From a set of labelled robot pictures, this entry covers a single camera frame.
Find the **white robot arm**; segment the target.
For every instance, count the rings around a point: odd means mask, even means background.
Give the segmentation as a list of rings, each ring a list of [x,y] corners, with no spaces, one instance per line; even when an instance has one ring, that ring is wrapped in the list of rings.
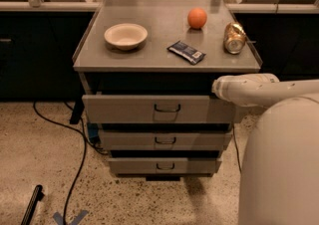
[[[238,225],[319,225],[319,81],[222,76],[211,90],[265,108],[244,151]]]

